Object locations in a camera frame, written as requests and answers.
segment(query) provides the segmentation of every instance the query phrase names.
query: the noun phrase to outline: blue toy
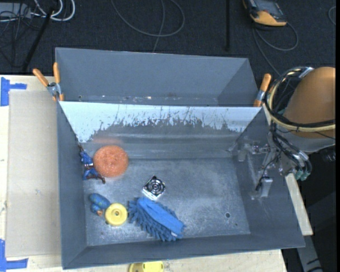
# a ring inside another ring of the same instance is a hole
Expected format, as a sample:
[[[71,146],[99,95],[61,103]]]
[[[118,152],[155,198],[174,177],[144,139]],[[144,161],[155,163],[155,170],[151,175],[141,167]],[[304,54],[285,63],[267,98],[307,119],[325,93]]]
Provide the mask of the blue toy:
[[[111,205],[108,199],[98,193],[90,194],[89,199],[92,202],[92,213],[97,214],[98,216],[102,216],[103,210],[107,209]]]
[[[146,197],[129,202],[129,220],[158,240],[175,241],[183,237],[185,225],[175,213]]]
[[[101,176],[97,170],[93,167],[93,160],[92,158],[84,151],[84,149],[79,146],[80,148],[80,160],[84,164],[84,174],[83,180],[87,179],[100,179],[102,183],[106,183],[106,180],[103,176]]]

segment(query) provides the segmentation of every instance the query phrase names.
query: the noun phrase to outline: orange sponge ball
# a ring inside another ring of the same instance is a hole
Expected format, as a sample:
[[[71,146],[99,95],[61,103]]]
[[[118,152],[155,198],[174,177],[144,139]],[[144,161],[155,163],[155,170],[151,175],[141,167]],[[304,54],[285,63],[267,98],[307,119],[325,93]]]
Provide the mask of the orange sponge ball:
[[[128,165],[127,153],[116,145],[103,146],[93,156],[93,166],[105,177],[115,177],[125,173]]]

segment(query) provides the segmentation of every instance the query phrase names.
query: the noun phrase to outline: black stand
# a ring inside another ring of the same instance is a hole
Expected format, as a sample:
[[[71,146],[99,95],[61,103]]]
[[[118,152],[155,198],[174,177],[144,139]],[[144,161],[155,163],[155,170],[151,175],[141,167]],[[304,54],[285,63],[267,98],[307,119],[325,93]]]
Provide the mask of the black stand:
[[[230,48],[230,0],[226,0],[226,52],[229,52]]]
[[[42,26],[40,27],[39,33],[38,33],[37,37],[35,38],[35,40],[34,40],[34,42],[33,42],[33,45],[32,45],[32,47],[31,47],[30,50],[29,50],[29,53],[28,53],[27,57],[26,57],[25,60],[24,60],[23,67],[22,67],[22,72],[23,72],[23,73],[26,73],[27,68],[28,68],[28,66],[29,66],[29,63],[30,63],[30,61],[32,60],[32,57],[33,57],[33,55],[34,55],[34,52],[35,52],[35,50],[36,50],[36,48],[37,48],[37,46],[38,46],[38,44],[39,44],[39,41],[40,41],[41,37],[43,36],[43,33],[44,33],[46,27],[48,26],[48,23],[49,23],[49,21],[50,21],[50,17],[51,17],[51,15],[53,14],[53,11],[54,11],[54,9],[55,9],[56,7],[57,7],[57,5],[55,5],[55,6],[52,5],[52,6],[50,7],[49,11],[47,12],[46,17],[45,17],[45,20],[44,20]]]

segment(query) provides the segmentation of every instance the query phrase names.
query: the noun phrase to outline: blue brush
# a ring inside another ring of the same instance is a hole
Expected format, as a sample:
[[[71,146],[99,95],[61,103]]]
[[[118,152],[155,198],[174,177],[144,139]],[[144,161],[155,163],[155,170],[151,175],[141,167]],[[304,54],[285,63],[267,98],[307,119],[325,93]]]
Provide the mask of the blue brush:
[[[175,241],[183,237],[185,225],[175,213],[160,203],[142,197],[129,203],[130,223],[138,226],[153,237],[162,241]]]

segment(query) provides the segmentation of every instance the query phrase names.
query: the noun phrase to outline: metal clamp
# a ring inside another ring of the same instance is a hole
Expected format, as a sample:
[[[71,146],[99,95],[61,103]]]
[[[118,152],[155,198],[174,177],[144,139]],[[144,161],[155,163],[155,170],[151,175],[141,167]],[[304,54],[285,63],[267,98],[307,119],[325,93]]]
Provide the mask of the metal clamp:
[[[53,100],[64,101],[64,94],[60,86],[61,77],[59,74],[58,63],[56,62],[53,64],[53,73],[56,81],[53,83],[49,83],[39,69],[33,69],[33,74],[38,78],[42,85],[46,87],[48,92],[52,95]]]

